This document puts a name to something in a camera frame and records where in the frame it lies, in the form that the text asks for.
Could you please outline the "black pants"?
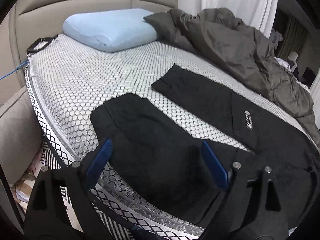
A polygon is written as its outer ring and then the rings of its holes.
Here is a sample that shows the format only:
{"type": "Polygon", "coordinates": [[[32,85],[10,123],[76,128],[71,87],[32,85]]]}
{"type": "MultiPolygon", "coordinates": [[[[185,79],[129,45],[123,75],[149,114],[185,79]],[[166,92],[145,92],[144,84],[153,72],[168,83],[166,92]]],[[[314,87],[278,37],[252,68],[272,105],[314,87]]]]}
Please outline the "black pants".
{"type": "MultiPolygon", "coordinates": [[[[283,110],[275,106],[262,96],[254,94],[246,89],[243,85],[235,81],[230,76],[223,74],[215,67],[201,68],[192,67],[188,68],[198,74],[202,74],[212,80],[215,80],[223,88],[233,90],[245,98],[252,101],[253,105],[258,109],[270,111],[270,115],[279,119],[287,124],[289,128],[296,135],[303,137],[303,142],[308,143],[310,140],[306,137],[302,128],[297,122],[289,117],[283,110]]],[[[155,105],[164,115],[174,121],[180,128],[184,129],[190,136],[196,139],[210,139],[212,141],[232,146],[234,148],[241,148],[248,150],[249,148],[241,143],[233,135],[227,135],[216,127],[199,119],[195,115],[184,110],[182,107],[171,102],[163,95],[151,89],[151,84],[156,81],[165,71],[167,67],[104,67],[101,70],[94,70],[91,73],[91,88],[93,89],[93,98],[96,105],[101,105],[103,101],[115,98],[117,96],[133,93],[147,98],[155,105]]],[[[194,225],[205,227],[209,220],[213,217],[214,208],[211,207],[208,212],[201,212],[201,216],[192,218],[190,215],[179,215],[169,210],[168,206],[160,207],[150,200],[141,197],[140,194],[132,188],[123,176],[119,175],[112,165],[107,165],[102,177],[102,187],[109,187],[113,191],[118,191],[122,195],[127,196],[136,204],[144,205],[153,212],[160,213],[168,219],[179,218],[184,222],[189,222],[194,225]]]]}

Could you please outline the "beige upholstered headboard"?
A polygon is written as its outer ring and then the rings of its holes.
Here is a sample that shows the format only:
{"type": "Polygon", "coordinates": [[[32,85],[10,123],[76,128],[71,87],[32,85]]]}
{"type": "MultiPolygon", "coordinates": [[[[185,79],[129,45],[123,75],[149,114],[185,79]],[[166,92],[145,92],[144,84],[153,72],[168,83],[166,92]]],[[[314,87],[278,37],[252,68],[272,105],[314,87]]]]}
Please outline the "beige upholstered headboard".
{"type": "MultiPolygon", "coordinates": [[[[1,23],[1,73],[27,58],[26,49],[40,37],[62,33],[73,14],[143,8],[161,12],[178,0],[18,0],[1,23]]],[[[41,128],[25,86],[23,70],[1,81],[1,166],[9,184],[20,180],[40,149],[41,128]]]]}

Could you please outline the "grey crumpled duvet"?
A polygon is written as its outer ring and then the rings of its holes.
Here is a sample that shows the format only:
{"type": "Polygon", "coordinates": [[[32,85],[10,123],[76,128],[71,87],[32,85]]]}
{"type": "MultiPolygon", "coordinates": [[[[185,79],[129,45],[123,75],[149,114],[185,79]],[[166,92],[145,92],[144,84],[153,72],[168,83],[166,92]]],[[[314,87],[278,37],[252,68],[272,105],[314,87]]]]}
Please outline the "grey crumpled duvet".
{"type": "Polygon", "coordinates": [[[190,15],[180,9],[145,16],[169,43],[199,54],[295,118],[319,144],[313,99],[274,56],[274,44],[227,8],[190,15]]]}

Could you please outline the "white honeycomb mattress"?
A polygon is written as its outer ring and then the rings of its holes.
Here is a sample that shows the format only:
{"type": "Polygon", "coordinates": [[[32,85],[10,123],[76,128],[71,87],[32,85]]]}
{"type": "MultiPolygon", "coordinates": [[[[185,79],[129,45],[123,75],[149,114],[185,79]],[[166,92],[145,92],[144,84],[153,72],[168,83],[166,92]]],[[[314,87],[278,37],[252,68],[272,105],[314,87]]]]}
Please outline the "white honeycomb mattress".
{"type": "Polygon", "coordinates": [[[90,121],[103,102],[126,93],[147,98],[197,139],[210,139],[237,149],[245,145],[154,91],[151,85],[174,64],[203,75],[271,112],[304,135],[300,124],[263,96],[249,90],[208,61],[164,42],[116,53],[105,53],[60,34],[41,42],[28,57],[26,82],[39,123],[52,148],[51,167],[70,165],[93,150],[98,139],[90,121]]]}

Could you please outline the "light blue pillow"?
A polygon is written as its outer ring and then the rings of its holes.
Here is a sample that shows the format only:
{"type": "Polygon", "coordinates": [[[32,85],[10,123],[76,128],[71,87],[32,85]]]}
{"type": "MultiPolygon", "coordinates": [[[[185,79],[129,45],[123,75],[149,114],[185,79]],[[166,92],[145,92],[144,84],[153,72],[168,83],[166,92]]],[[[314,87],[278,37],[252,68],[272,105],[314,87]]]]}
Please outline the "light blue pillow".
{"type": "Polygon", "coordinates": [[[152,14],[140,8],[74,14],[64,21],[62,28],[76,41],[111,53],[157,40],[154,27],[144,20],[152,14]]]}

